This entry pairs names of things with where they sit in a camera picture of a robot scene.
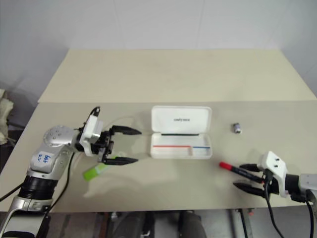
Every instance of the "black cable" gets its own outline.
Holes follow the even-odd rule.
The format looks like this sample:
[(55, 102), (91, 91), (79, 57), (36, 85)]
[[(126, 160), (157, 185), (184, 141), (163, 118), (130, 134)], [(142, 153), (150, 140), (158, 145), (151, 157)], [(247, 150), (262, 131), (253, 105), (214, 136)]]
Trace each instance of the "black cable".
[(15, 191), (17, 191), (20, 187), (22, 187), (23, 183), (21, 183), (19, 186), (15, 187), (13, 190), (11, 190), (10, 192), (8, 192), (5, 196), (0, 198), (0, 202), (2, 202), (3, 200), (5, 200), (7, 197), (9, 197), (11, 194), (13, 194)]
[(58, 197), (58, 198), (56, 199), (56, 201), (53, 203), (53, 205), (46, 211), (46, 215), (53, 209), (53, 207), (55, 207), (55, 205), (58, 203), (58, 201), (59, 201), (60, 198), (63, 196), (63, 194), (65, 193), (65, 191), (66, 191), (66, 189), (67, 189), (67, 187), (68, 187), (69, 177), (70, 177), (71, 162), (73, 161), (74, 155), (75, 155), (75, 153), (72, 154), (72, 156), (70, 157), (70, 160), (69, 160), (69, 165), (68, 165), (68, 169), (67, 169), (67, 180), (66, 180), (65, 186), (64, 186), (62, 192), (60, 193), (59, 197)]
[(277, 225), (275, 223), (275, 220), (274, 220), (273, 210), (272, 210), (271, 204), (269, 202), (269, 196), (268, 196), (268, 182), (266, 182), (265, 185), (264, 185), (264, 196), (265, 196), (265, 199), (266, 199), (269, 215), (271, 216), (272, 224), (273, 224), (274, 228), (276, 229), (277, 233), (279, 234), (279, 236), (281, 238), (284, 238), (284, 236), (282, 235), (282, 233), (278, 229), (278, 227), (277, 227)]
[(309, 216), (311, 218), (311, 234), (310, 234), (310, 238), (314, 238), (314, 215), (313, 215), (313, 210), (312, 210), (312, 207), (311, 205), (309, 204), (309, 201), (306, 200), (306, 204), (307, 204), (307, 207), (308, 207), (308, 210), (309, 210)]

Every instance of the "floor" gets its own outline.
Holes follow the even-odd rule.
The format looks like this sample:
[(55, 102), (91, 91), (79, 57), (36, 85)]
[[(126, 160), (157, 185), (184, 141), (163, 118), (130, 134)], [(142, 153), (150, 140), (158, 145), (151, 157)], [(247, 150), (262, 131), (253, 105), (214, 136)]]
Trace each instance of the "floor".
[[(4, 167), (11, 153), (10, 147), (1, 147), (0, 165)], [(274, 208), (278, 227), (287, 238), (309, 237), (310, 220), (307, 207)], [(253, 210), (250, 216), (253, 236), (255, 238), (278, 238), (266, 208)], [(243, 238), (240, 213), (234, 210), (199, 210), (208, 238)], [(156, 214), (156, 238), (176, 238), (178, 212), (159, 212)], [(99, 238), (106, 224), (103, 213), (53, 213), (48, 238)]]

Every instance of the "white pen case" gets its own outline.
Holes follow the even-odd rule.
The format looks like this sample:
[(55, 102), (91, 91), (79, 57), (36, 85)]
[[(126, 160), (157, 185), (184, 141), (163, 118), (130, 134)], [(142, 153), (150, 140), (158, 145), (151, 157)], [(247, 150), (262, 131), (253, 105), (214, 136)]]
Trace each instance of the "white pen case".
[(154, 106), (151, 157), (155, 159), (209, 159), (211, 108)]

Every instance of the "red line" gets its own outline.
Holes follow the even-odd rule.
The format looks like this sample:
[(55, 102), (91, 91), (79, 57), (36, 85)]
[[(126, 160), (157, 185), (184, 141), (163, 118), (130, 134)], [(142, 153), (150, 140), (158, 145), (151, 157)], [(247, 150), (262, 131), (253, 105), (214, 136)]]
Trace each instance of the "red line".
[(186, 147), (190, 148), (190, 145), (154, 145), (153, 147)]

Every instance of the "red marker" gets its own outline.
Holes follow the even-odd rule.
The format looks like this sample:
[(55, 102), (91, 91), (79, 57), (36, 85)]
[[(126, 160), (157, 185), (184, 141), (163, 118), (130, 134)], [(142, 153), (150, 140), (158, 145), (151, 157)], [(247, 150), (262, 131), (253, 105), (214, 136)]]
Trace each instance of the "red marker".
[(241, 176), (243, 176), (243, 177), (245, 177), (247, 179), (250, 179), (250, 180), (252, 180), (254, 182), (262, 183), (262, 178), (260, 178), (258, 176), (255, 176), (255, 175), (253, 175), (253, 174), (251, 174), (251, 173), (249, 173), (249, 172), (247, 172), (247, 171), (245, 171), (243, 169), (234, 167), (234, 166), (232, 166), (230, 164), (227, 164), (225, 162), (220, 162), (219, 166), (224, 168), (224, 169), (226, 169), (226, 170), (232, 171), (232, 172), (234, 172), (234, 173), (236, 173), (238, 175), (241, 175)]

